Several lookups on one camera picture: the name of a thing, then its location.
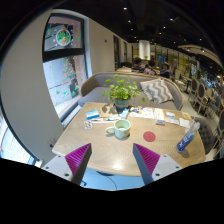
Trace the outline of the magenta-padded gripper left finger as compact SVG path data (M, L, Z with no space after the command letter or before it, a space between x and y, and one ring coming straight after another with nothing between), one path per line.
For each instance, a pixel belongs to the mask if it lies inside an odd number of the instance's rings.
M91 144L83 145L65 156L56 155L43 170L80 185L92 154Z

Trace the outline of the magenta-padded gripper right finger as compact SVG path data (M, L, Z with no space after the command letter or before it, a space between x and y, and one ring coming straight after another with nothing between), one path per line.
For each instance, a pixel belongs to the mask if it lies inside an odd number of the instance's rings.
M137 143L133 144L133 155L145 185L182 169L169 155L159 155Z

